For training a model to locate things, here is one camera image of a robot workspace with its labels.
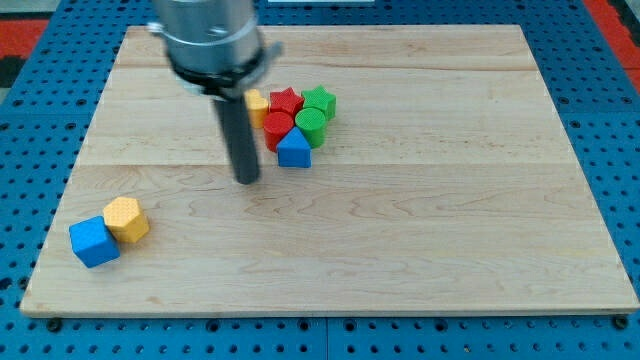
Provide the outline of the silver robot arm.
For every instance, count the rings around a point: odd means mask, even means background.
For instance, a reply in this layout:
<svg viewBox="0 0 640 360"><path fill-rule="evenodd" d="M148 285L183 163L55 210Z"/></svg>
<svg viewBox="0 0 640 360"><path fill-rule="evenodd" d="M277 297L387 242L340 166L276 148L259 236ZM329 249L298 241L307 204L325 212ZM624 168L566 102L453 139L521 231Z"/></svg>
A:
<svg viewBox="0 0 640 360"><path fill-rule="evenodd" d="M164 40L172 70L186 87L217 99L241 98L283 53L258 29L251 0L153 0L147 25Z"/></svg>

